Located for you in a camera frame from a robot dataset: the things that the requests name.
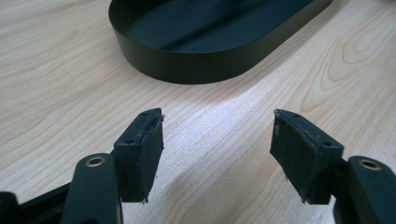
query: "wooden table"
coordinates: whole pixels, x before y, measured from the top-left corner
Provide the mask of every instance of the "wooden table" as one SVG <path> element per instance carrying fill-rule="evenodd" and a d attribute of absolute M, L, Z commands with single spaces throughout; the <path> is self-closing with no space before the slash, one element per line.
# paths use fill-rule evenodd
<path fill-rule="evenodd" d="M 125 223 L 333 223 L 332 205 L 302 204 L 269 154 L 276 108 L 317 124 L 345 159 L 396 170 L 395 1 L 334 0 L 245 74 L 207 85 L 129 65 L 109 3 L 0 3 L 0 190 L 21 203 L 69 182 L 154 107 L 165 150 L 149 203 L 124 204 Z"/>

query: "black tray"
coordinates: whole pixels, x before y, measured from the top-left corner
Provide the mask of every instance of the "black tray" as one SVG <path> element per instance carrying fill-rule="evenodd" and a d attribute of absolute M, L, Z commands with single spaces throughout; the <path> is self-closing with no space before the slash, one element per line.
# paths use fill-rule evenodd
<path fill-rule="evenodd" d="M 108 14 L 128 62 L 163 81 L 236 77 L 332 0 L 113 0 Z"/>

